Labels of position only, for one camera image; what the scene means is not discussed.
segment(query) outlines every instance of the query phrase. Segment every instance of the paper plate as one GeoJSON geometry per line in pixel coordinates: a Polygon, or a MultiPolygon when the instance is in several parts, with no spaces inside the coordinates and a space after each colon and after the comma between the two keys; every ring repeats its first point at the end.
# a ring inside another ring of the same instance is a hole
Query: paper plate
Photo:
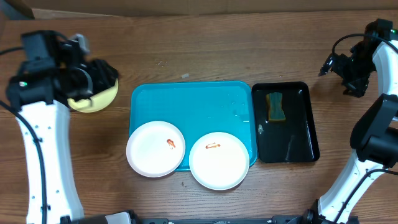
{"type": "Polygon", "coordinates": [[[119,81],[116,80],[114,86],[91,97],[92,102],[90,100],[79,100],[76,102],[73,99],[68,99],[68,104],[72,109],[77,110],[79,112],[83,113],[97,112],[99,110],[104,109],[105,107],[107,107],[112,103],[112,101],[116,97],[116,94],[118,93],[118,88],[119,88],[119,81]]]}
{"type": "Polygon", "coordinates": [[[249,170],[249,154],[244,144],[228,133],[210,133],[192,147],[189,166],[194,178],[213,190],[237,186],[249,170]]]}
{"type": "Polygon", "coordinates": [[[185,140],[174,125],[152,121],[138,127],[127,142],[130,166],[140,175],[162,177],[177,168],[185,154],[185,140]]]}

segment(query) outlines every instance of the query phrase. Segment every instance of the plastic tray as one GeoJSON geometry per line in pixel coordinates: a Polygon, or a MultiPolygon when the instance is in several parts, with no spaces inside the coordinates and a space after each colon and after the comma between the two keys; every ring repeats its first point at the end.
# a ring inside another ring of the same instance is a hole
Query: plastic tray
{"type": "Polygon", "coordinates": [[[185,156],[176,169],[189,169],[193,144],[208,133],[236,136],[257,159],[251,89],[241,81],[160,83],[137,87],[131,96],[130,135],[149,121],[175,125],[185,138],[185,156]]]}
{"type": "Polygon", "coordinates": [[[257,148],[262,162],[313,162],[319,159],[320,152],[307,84],[255,84],[252,95],[257,148]],[[273,92],[282,93],[285,121],[267,120],[266,95],[273,92]]]}

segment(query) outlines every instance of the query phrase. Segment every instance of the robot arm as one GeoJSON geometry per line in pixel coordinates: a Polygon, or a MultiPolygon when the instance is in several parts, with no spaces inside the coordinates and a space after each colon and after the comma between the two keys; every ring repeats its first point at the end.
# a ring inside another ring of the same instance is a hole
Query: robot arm
{"type": "MultiPolygon", "coordinates": [[[[398,47],[398,40],[391,40],[390,43],[398,47]]],[[[381,42],[373,54],[373,63],[377,71],[379,95],[398,96],[398,54],[381,42]]]]}
{"type": "MultiPolygon", "coordinates": [[[[370,23],[366,33],[379,33],[383,37],[395,37],[392,23],[383,20],[370,23]]],[[[398,47],[398,41],[391,40],[390,43],[398,47]]],[[[389,128],[391,120],[396,119],[398,112],[398,53],[384,42],[379,41],[379,45],[375,48],[376,44],[378,42],[374,43],[365,38],[351,49],[353,53],[351,57],[330,56],[325,63],[326,68],[330,66],[333,70],[332,63],[335,59],[337,65],[335,65],[334,71],[343,78],[343,85],[347,87],[351,95],[360,97],[368,87],[368,78],[373,68],[363,65],[362,61],[355,61],[361,58],[369,63],[369,56],[374,49],[372,61],[378,74],[380,95],[353,130],[351,135],[353,150],[347,165],[331,189],[317,203],[318,217],[329,223],[346,223],[356,203],[383,172],[373,173],[366,178],[345,205],[349,195],[361,179],[369,171],[392,167],[398,160],[398,131],[389,128]]]]}
{"type": "Polygon", "coordinates": [[[27,61],[10,79],[6,95],[11,108],[30,124],[39,139],[46,180],[43,186],[40,181],[42,164],[35,142],[27,126],[17,119],[24,139],[29,176],[26,221],[69,223],[83,218],[84,212],[73,179],[67,99],[90,99],[111,88],[118,72],[104,60],[85,61],[88,45],[82,35],[67,40],[57,32],[40,30],[23,34],[22,43],[27,61]]]}

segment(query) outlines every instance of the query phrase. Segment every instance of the yellow bowl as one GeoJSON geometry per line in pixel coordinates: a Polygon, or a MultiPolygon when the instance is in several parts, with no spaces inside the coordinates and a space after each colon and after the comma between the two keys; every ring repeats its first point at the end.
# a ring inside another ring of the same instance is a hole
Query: yellow bowl
{"type": "Polygon", "coordinates": [[[119,89],[119,81],[116,80],[114,86],[91,97],[92,104],[90,100],[79,100],[75,102],[75,100],[73,99],[68,99],[68,104],[72,109],[77,110],[79,112],[83,113],[97,112],[104,109],[105,107],[107,107],[109,104],[112,103],[112,101],[116,97],[116,94],[118,93],[118,89],[119,89]]]}

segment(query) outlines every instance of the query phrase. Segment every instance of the black tray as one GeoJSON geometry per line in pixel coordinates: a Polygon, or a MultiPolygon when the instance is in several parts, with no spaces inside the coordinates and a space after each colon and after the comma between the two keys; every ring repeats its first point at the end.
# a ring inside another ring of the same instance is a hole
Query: black tray
{"type": "Polygon", "coordinates": [[[255,84],[252,88],[252,98],[257,149],[262,162],[313,162],[319,159],[320,152],[307,84],[255,84]],[[267,121],[266,95],[273,92],[282,93],[285,121],[267,121]]]}

